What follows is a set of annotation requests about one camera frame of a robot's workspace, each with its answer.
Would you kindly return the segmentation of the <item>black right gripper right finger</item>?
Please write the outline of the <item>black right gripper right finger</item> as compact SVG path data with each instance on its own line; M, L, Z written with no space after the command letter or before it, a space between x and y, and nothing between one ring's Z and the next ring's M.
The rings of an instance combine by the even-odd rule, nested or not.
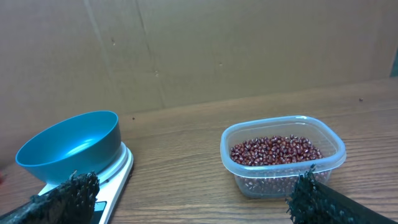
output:
M294 224L397 224L319 182L315 165L298 176L286 203Z

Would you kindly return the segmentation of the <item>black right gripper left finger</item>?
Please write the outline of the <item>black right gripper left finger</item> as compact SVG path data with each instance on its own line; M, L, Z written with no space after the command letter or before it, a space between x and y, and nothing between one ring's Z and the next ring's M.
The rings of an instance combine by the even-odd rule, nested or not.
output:
M43 195L1 215L1 224L87 224L94 216L100 180L94 172L72 174Z

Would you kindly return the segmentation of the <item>white digital kitchen scale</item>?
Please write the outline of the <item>white digital kitchen scale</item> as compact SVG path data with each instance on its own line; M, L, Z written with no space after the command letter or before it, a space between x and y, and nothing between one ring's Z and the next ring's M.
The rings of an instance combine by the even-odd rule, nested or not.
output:
M92 224L107 224L128 182L132 171L134 157L128 147L121 141L116 157L97 174L99 192L96 196Z

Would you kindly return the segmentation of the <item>teal plastic bowl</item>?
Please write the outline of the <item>teal plastic bowl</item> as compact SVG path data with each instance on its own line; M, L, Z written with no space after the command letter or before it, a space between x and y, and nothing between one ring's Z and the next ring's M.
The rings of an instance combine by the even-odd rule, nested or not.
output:
M101 172L116 157L120 145L118 115L92 111L34 136L19 149L16 163L42 182L60 184L73 172Z

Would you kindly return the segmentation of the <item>red adzuki beans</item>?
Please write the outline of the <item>red adzuki beans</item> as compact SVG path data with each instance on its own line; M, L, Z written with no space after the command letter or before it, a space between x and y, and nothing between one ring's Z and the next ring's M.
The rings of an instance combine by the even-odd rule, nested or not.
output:
M243 166L273 166L324 158L308 138L293 134L245 140L231 147L229 156Z

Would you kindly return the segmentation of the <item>clear plastic food container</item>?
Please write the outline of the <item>clear plastic food container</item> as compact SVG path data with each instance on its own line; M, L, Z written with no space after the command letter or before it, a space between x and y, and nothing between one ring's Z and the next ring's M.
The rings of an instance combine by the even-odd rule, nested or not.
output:
M323 153L323 159L273 166L243 166L232 161L229 149L248 139L290 136L308 138ZM325 123L309 116L282 116L234 124L221 135L221 160L233 174L242 194L252 198L288 196L298 180L312 165L315 178L326 183L333 169L346 160L341 138Z

